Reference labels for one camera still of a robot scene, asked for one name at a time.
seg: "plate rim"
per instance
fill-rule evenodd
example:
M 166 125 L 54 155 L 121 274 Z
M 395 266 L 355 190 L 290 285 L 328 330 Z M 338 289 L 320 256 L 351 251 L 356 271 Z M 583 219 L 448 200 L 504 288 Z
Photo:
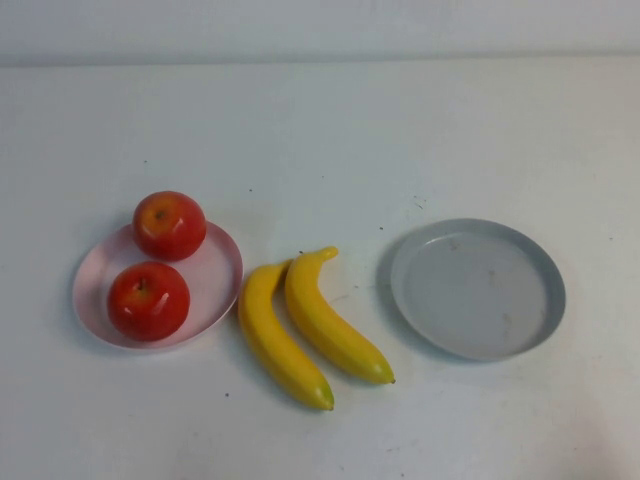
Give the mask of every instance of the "plate rim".
M 208 332 L 211 328 L 213 328 L 220 320 L 222 320 L 225 316 L 227 316 L 227 314 L 231 311 L 231 309 L 233 308 L 233 306 L 236 304 L 238 296 L 240 295 L 240 289 L 242 288 L 242 283 L 244 281 L 244 262 L 242 259 L 242 252 L 240 251 L 240 247 L 238 246 L 237 242 L 235 241 L 235 239 L 229 234 L 229 232 L 227 232 L 224 228 L 222 228 L 220 225 L 217 225 L 216 223 L 213 223 L 209 220 L 207 220 L 207 230 L 209 228 L 214 228 L 216 230 L 218 230 L 219 232 L 221 232 L 226 239 L 229 241 L 230 245 L 232 246 L 233 250 L 235 250 L 234 254 L 235 256 L 237 256 L 237 264 L 235 261 L 232 261 L 232 264 L 234 264 L 234 271 L 237 268 L 237 280 L 235 282 L 233 282 L 233 286 L 232 286 L 232 294 L 229 296 L 229 305 L 227 306 L 227 308 L 215 319 L 211 322 L 211 325 L 207 326 L 206 328 L 204 328 L 202 331 L 196 333 L 195 335 L 186 338 L 182 341 L 179 341 L 177 343 L 173 343 L 170 345 L 164 345 L 164 346 L 153 346 L 152 344 L 154 342 L 148 342 L 148 343 L 144 343 L 144 342 L 140 342 L 140 346 L 127 346 L 127 345 L 119 345 L 116 343 L 112 343 L 100 336 L 98 336 L 96 333 L 94 333 L 87 325 L 86 323 L 82 320 L 79 312 L 78 312 L 78 308 L 77 308 L 77 304 L 76 304 L 76 284 L 79 281 L 78 280 L 78 275 L 80 273 L 80 271 L 82 270 L 83 266 L 85 265 L 87 259 L 90 257 L 90 255 L 96 250 L 96 248 L 100 247 L 102 244 L 104 244 L 107 240 L 109 240 L 112 237 L 116 237 L 118 235 L 120 235 L 124 230 L 131 228 L 131 224 L 128 223 L 126 225 L 123 225 L 119 228 L 116 228 L 115 230 L 113 230 L 111 233 L 105 235 L 99 242 L 97 242 L 95 245 L 93 245 L 86 253 L 85 255 L 82 257 L 82 260 L 80 261 L 80 264 L 78 265 L 78 267 L 75 269 L 74 275 L 73 275 L 73 281 L 71 282 L 71 306 L 73 309 L 73 314 L 74 317 L 76 319 L 76 322 L 78 324 L 80 324 L 82 330 L 84 332 L 86 332 L 87 334 L 89 334 L 89 336 L 97 341 L 99 341 L 101 344 L 103 345 L 108 345 L 110 348 L 115 348 L 118 350 L 123 350 L 129 353 L 137 353 L 137 354 L 151 354 L 151 353 L 162 353 L 162 352 L 168 352 L 168 351 L 173 351 L 177 348 L 183 347 L 184 345 L 196 340 L 197 338 L 200 338 L 201 336 L 203 336 L 206 332 Z
M 398 275 L 399 271 L 401 268 L 404 267 L 403 265 L 403 259 L 407 257 L 407 255 L 411 252 L 412 250 L 412 240 L 415 239 L 416 237 L 419 237 L 420 234 L 423 234 L 426 231 L 432 230 L 432 229 L 436 229 L 436 228 L 442 228 L 442 227 L 446 227 L 447 225 L 452 225 L 455 226 L 456 224 L 471 224 L 471 225 L 482 225 L 485 228 L 490 228 L 490 229 L 499 229 L 502 230 L 504 232 L 507 232 L 509 235 L 515 235 L 516 237 L 519 237 L 520 239 L 524 240 L 527 244 L 528 244 L 528 249 L 523 250 L 524 253 L 527 255 L 527 257 L 529 258 L 529 261 L 531 261 L 530 257 L 532 254 L 531 248 L 533 248 L 535 250 L 535 253 L 537 255 L 541 255 L 541 258 L 546 262 L 546 266 L 550 267 L 550 271 L 551 271 L 551 275 L 554 277 L 552 282 L 544 282 L 545 283 L 545 287 L 548 287 L 549 284 L 554 285 L 555 287 L 559 287 L 558 288 L 558 292 L 559 292 L 559 298 L 561 299 L 561 302 L 559 304 L 559 306 L 556 306 L 558 308 L 558 312 L 556 314 L 557 316 L 557 320 L 555 321 L 555 325 L 552 325 L 552 328 L 549 329 L 549 331 L 546 333 L 545 336 L 543 336 L 540 339 L 537 339 L 533 344 L 529 345 L 529 346 L 525 346 L 524 348 L 513 352 L 513 353 L 509 353 L 509 354 L 497 354 L 497 355 L 473 355 L 473 354 L 469 354 L 466 352 L 461 352 L 459 350 L 456 349 L 452 349 L 444 344 L 442 344 L 441 342 L 439 342 L 437 339 L 434 339 L 433 336 L 428 335 L 426 332 L 421 331 L 421 329 L 416 326 L 414 320 L 413 320 L 413 316 L 410 315 L 408 313 L 409 309 L 405 303 L 405 300 L 403 298 L 403 294 L 402 294 L 402 288 L 400 287 L 400 278 L 404 278 L 404 275 L 402 277 L 400 277 Z M 469 232 L 468 229 L 465 230 L 452 230 L 452 234 L 455 233 L 459 233 L 459 232 Z M 519 245 L 515 244 L 512 240 L 509 240 L 509 243 L 512 245 L 515 245 L 517 248 L 519 248 L 520 250 L 522 250 L 522 248 L 520 248 Z M 521 355 L 525 352 L 531 351 L 537 347 L 539 347 L 540 345 L 544 344 L 554 333 L 555 331 L 558 329 L 558 327 L 560 326 L 560 323 L 562 322 L 562 319 L 564 317 L 564 314 L 566 312 L 566 308 L 567 308 L 567 294 L 566 294 L 566 285 L 564 282 L 564 279 L 562 277 L 562 273 L 560 272 L 560 269 L 558 268 L 558 265 L 556 264 L 556 262 L 553 260 L 553 258 L 551 257 L 551 255 L 549 255 L 547 253 L 547 251 L 542 248 L 542 246 L 540 244 L 538 244 L 535 240 L 533 240 L 531 237 L 529 237 L 528 235 L 512 228 L 509 227 L 507 225 L 504 225 L 502 223 L 499 222 L 495 222 L 493 220 L 485 220 L 485 219 L 480 219 L 480 218 L 468 218 L 468 217 L 461 217 L 461 218 L 450 218 L 450 219 L 446 219 L 446 220 L 440 220 L 437 222 L 433 222 L 433 223 L 429 223 L 427 225 L 423 225 L 422 227 L 419 227 L 415 230 L 413 230 L 412 232 L 408 233 L 406 235 L 406 237 L 401 240 L 400 245 L 398 247 L 398 249 L 396 250 L 396 252 L 393 255 L 393 259 L 391 261 L 391 268 L 390 268 L 390 284 L 391 284 L 391 294 L 392 297 L 394 299 L 394 302 L 398 308 L 398 310 L 400 311 L 400 313 L 402 314 L 402 317 L 404 318 L 404 320 L 411 326 L 411 328 L 421 337 L 423 337 L 425 340 L 427 340 L 431 345 L 441 349 L 444 352 L 448 352 L 449 354 L 455 355 L 457 357 L 460 358 L 466 358 L 468 360 L 475 360 L 475 361 L 485 361 L 485 362 L 489 362 L 489 361 L 499 361 L 499 360 L 505 360 L 508 358 L 512 358 L 516 355 Z

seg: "red apple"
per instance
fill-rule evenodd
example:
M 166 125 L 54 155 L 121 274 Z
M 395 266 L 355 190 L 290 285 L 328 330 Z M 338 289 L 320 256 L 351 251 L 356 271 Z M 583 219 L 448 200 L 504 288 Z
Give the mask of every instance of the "red apple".
M 153 193 L 138 204 L 133 214 L 133 239 L 140 250 L 167 262 L 192 255 L 206 234 L 202 209 L 182 193 Z
M 178 271 L 159 262 L 133 265 L 116 277 L 107 297 L 109 319 L 141 342 L 168 337 L 189 313 L 189 287 Z

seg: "white table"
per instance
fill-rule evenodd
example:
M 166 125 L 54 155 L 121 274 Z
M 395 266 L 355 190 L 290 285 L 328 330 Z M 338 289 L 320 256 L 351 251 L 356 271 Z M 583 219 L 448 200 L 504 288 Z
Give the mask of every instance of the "white table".
M 0 70 L 0 478 L 636 478 L 638 85 L 640 58 Z M 339 246 L 323 290 L 397 383 L 319 360 L 336 409 L 318 414 L 233 317 L 159 355 L 84 333 L 75 268 L 166 188 L 247 271 Z M 392 308 L 398 239 L 467 216 L 564 276 L 560 328 L 509 361 L 440 354 Z

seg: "banana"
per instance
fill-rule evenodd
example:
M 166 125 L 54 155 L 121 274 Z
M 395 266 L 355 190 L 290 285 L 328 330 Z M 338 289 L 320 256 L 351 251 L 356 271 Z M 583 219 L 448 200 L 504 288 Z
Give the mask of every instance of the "banana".
M 340 317 L 322 297 L 318 276 L 322 264 L 338 255 L 336 247 L 304 253 L 287 273 L 287 308 L 302 335 L 344 371 L 371 383 L 395 383 L 382 353 Z
M 272 297 L 291 261 L 258 267 L 238 301 L 242 332 L 253 353 L 291 396 L 321 410 L 333 410 L 333 393 L 324 375 L 282 328 Z

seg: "white plate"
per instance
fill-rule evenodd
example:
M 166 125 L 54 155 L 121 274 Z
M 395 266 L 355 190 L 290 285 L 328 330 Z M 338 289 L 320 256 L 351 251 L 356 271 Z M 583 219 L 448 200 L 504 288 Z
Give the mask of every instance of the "white plate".
M 475 360 L 535 347 L 565 308 L 549 255 L 525 235 L 483 220 L 448 220 L 411 234 L 394 258 L 391 288 L 418 333 Z

